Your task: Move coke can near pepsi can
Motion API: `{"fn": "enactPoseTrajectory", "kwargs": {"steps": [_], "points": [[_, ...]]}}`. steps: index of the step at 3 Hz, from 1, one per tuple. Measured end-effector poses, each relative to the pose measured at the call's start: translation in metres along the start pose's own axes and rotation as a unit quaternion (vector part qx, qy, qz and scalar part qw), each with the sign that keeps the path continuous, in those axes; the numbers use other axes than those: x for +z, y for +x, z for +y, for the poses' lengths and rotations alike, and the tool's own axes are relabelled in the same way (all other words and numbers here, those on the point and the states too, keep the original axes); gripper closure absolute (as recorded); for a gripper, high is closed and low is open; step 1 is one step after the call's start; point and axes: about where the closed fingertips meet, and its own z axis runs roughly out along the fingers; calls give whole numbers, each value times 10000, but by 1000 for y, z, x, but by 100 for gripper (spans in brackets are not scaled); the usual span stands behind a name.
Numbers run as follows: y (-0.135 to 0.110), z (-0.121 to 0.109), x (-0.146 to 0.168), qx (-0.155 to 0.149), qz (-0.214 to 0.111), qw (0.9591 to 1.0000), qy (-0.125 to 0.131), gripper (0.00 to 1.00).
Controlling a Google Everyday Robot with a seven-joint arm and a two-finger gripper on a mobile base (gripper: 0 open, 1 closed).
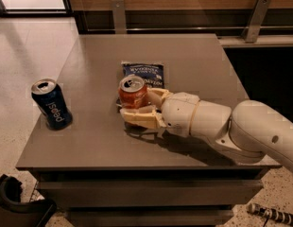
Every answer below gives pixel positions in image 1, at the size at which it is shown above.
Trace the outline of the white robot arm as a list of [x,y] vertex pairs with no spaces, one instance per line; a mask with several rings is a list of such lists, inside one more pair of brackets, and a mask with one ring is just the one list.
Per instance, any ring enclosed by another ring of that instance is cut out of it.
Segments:
[[293,123],[262,102],[245,100],[232,109],[158,88],[121,92],[119,98],[130,124],[200,139],[236,162],[255,163],[267,155],[293,173]]

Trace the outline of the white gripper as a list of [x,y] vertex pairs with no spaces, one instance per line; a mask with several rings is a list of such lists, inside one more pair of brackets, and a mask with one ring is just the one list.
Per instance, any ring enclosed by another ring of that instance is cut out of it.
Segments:
[[125,122],[147,129],[165,128],[172,134],[187,137],[193,112],[200,99],[188,93],[173,94],[162,88],[148,88],[147,100],[150,104],[139,109],[120,110]]

